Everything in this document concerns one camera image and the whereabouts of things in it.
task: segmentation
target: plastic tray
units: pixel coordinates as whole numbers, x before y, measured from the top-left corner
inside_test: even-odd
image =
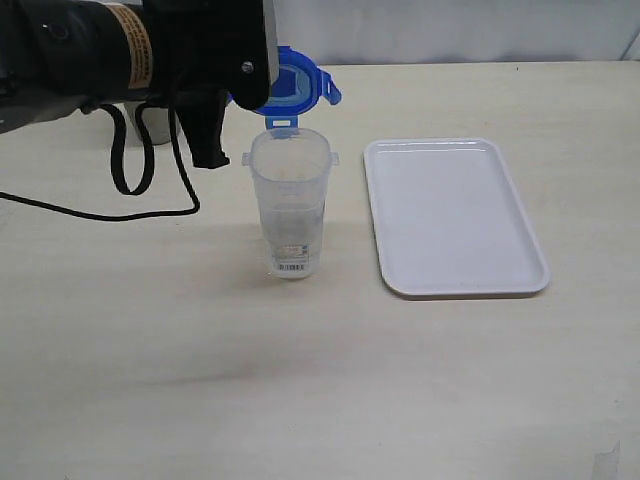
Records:
[[[498,148],[380,140],[365,152],[382,276],[405,296],[533,295],[551,275]]]

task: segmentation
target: transparent container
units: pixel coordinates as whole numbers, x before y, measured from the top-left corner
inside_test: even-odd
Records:
[[[329,173],[337,163],[327,139],[304,128],[267,130],[244,155],[274,275],[295,279],[317,271]]]

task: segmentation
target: blue lid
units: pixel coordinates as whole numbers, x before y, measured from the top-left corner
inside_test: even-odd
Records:
[[[267,129],[297,127],[298,115],[316,106],[320,97],[331,105],[342,100],[342,93],[333,83],[331,75],[309,57],[291,47],[278,47],[280,76],[271,88],[267,104],[256,113],[267,117]]]

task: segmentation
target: barcode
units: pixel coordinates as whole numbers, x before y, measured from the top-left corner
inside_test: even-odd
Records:
[[[306,268],[306,265],[278,265],[278,270],[281,272],[302,272]]]

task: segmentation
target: white table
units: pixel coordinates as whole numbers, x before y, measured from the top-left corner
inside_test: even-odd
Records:
[[[640,469],[640,65],[332,68],[302,120],[342,163],[321,271],[266,273],[233,165],[196,217],[104,225],[0,203],[0,478],[588,479]],[[528,300],[407,302],[378,273],[361,154],[390,137],[503,149],[554,275]],[[102,213],[188,206],[168,148],[121,198],[96,113],[0,138],[0,188]],[[132,140],[132,163],[141,158]]]

